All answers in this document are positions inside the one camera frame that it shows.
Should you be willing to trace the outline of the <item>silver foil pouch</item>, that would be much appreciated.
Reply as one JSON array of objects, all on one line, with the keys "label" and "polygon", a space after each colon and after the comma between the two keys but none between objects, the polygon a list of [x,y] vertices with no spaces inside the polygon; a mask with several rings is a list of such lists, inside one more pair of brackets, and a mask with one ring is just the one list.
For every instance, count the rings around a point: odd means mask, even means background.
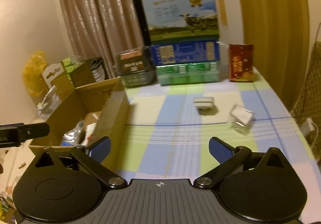
[{"label": "silver foil pouch", "polygon": [[80,120],[76,126],[62,137],[61,146],[77,146],[84,136],[84,121]]}]

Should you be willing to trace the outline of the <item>crumpled silver white bag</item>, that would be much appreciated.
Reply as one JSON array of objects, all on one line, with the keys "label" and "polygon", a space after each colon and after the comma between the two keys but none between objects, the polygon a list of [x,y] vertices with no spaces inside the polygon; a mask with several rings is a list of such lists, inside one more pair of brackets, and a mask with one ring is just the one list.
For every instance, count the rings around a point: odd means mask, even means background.
[{"label": "crumpled silver white bag", "polygon": [[42,102],[37,105],[38,116],[46,121],[61,104],[61,99],[57,93],[57,87],[54,85],[45,95]]}]

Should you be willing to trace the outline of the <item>clear wrapped white packet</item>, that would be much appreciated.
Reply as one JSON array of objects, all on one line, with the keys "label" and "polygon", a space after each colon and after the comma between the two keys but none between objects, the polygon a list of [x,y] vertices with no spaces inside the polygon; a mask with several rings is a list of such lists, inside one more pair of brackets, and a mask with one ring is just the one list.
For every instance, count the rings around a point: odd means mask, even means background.
[{"label": "clear wrapped white packet", "polygon": [[253,125],[255,113],[239,104],[234,104],[229,112],[230,127],[236,132],[247,135]]}]

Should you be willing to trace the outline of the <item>large cardboard box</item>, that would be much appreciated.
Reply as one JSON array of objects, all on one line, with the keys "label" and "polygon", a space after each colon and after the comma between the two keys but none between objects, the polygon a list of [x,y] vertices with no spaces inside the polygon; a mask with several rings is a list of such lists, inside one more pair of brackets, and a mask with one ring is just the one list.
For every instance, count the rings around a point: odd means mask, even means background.
[{"label": "large cardboard box", "polygon": [[37,155],[45,146],[56,151],[68,151],[70,146],[63,146],[63,135],[75,128],[83,120],[85,125],[96,123],[89,144],[104,136],[111,140],[111,151],[100,150],[101,164],[114,170],[120,154],[125,124],[129,114],[129,101],[120,78],[113,78],[97,83],[83,85],[63,92],[64,100],[48,118],[50,133],[46,137],[33,139],[30,150]]}]

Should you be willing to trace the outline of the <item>small white charger block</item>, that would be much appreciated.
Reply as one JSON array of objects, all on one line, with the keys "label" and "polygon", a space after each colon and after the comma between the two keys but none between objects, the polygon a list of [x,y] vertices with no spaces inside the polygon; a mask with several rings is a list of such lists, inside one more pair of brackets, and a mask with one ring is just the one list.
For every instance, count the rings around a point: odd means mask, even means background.
[{"label": "small white charger block", "polygon": [[214,108],[213,97],[194,97],[193,104],[200,115],[206,114]]}]

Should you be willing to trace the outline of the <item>yellow plastic bag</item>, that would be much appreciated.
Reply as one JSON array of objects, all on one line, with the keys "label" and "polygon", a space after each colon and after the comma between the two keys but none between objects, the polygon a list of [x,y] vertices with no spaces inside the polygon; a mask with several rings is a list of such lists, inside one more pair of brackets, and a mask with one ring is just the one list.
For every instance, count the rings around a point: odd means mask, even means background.
[{"label": "yellow plastic bag", "polygon": [[41,97],[47,90],[42,73],[48,67],[46,55],[43,51],[36,51],[26,61],[22,79],[31,97]]}]

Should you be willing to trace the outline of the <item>checkered tablecloth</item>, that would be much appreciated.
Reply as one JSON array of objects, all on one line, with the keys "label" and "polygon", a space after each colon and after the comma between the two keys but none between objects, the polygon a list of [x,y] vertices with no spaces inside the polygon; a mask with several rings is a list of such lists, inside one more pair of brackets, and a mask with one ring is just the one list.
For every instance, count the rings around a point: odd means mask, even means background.
[{"label": "checkered tablecloth", "polygon": [[[287,157],[308,194],[303,223],[320,220],[320,171],[295,120],[267,81],[256,74],[253,83],[158,84],[127,89],[131,105],[116,172],[132,178],[195,179],[217,165],[208,142],[216,136],[232,146],[254,152],[277,147]],[[194,97],[213,97],[214,108],[200,115]],[[250,132],[230,127],[234,104],[253,111]]]}]

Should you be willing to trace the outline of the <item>green tissue packs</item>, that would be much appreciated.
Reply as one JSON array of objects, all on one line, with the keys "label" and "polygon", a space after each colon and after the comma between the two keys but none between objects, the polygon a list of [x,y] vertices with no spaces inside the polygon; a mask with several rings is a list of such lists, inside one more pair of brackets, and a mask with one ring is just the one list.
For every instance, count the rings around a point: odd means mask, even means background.
[{"label": "green tissue packs", "polygon": [[80,55],[73,55],[64,59],[61,63],[66,71],[67,78],[69,79],[69,81],[72,81],[70,73],[75,71],[76,68],[82,65],[83,58]]}]

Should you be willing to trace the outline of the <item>brown cardboard carton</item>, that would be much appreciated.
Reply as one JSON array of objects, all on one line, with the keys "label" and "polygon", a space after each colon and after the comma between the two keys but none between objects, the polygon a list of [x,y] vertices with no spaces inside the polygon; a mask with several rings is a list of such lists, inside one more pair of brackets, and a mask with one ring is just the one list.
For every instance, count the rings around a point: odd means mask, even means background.
[{"label": "brown cardboard carton", "polygon": [[70,73],[72,81],[69,81],[65,69],[63,73],[55,77],[52,81],[52,85],[58,86],[59,83],[66,83],[73,87],[80,87],[83,85],[104,81],[108,78],[105,69],[104,61],[101,57],[84,60],[82,65]]}]

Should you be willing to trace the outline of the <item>green shrink-wrapped drink pack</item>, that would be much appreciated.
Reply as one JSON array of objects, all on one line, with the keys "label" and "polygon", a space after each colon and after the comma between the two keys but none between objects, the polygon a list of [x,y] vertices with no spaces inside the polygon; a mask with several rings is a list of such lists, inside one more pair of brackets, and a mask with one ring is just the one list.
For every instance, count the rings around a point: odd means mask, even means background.
[{"label": "green shrink-wrapped drink pack", "polygon": [[220,81],[217,61],[157,66],[156,72],[162,86]]}]

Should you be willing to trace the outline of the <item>dark packaged bowl set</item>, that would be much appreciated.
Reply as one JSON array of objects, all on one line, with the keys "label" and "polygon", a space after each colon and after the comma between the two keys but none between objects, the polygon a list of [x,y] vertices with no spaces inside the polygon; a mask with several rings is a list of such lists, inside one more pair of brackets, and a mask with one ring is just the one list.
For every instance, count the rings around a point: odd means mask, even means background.
[{"label": "dark packaged bowl set", "polygon": [[142,87],[156,81],[156,68],[149,46],[119,53],[116,56],[115,69],[127,88]]}]

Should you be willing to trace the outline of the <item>red gift box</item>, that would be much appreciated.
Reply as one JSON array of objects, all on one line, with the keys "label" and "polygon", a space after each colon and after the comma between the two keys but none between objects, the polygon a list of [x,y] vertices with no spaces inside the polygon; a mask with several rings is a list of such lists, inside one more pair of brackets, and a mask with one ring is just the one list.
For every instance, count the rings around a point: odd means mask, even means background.
[{"label": "red gift box", "polygon": [[253,82],[253,50],[253,45],[229,45],[229,79],[231,82]]}]

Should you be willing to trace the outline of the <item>blue milk carton case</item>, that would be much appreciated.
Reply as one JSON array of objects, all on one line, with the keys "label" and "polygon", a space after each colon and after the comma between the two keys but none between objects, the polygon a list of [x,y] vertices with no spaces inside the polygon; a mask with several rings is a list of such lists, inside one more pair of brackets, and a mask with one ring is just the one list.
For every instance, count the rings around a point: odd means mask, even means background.
[{"label": "blue milk carton case", "polygon": [[150,50],[156,66],[220,61],[216,40],[153,45]]}]

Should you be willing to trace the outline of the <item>milk carton box cow picture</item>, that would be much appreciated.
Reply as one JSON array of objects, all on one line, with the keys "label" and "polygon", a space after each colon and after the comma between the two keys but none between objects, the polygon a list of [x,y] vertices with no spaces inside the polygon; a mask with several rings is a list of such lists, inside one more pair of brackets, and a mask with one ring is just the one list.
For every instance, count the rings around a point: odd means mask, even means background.
[{"label": "milk carton box cow picture", "polygon": [[215,0],[142,0],[153,45],[219,38]]}]

